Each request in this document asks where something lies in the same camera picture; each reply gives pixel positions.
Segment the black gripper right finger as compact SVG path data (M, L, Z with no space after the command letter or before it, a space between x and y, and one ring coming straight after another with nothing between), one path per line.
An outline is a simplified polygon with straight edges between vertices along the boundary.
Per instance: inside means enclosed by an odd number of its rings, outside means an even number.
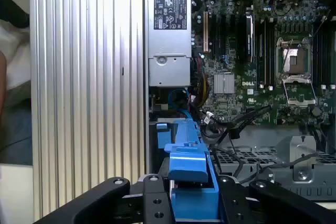
M258 179L248 187L219 176L221 223L335 223L335 212L279 185Z

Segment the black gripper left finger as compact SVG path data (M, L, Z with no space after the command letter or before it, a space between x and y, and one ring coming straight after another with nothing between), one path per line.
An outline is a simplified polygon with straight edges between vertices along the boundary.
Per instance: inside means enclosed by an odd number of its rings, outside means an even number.
M163 178L147 175L131 184L112 177L42 217L37 223L174 223Z

